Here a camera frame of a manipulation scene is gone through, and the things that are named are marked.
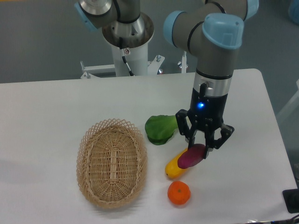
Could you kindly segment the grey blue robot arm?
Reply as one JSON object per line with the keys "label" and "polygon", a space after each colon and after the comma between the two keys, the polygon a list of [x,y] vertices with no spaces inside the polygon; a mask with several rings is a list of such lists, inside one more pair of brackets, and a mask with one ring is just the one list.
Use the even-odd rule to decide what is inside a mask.
{"label": "grey blue robot arm", "polygon": [[[79,0],[75,9],[90,30],[101,29],[116,50],[118,76],[147,75],[146,47],[154,32],[152,20],[138,0]],[[234,128],[223,122],[223,112],[242,44],[244,22],[258,10],[257,0],[207,0],[195,12],[175,11],[163,25],[165,40],[197,58],[189,110],[176,113],[179,132],[193,147],[195,134],[205,135],[203,158],[220,148]]]}

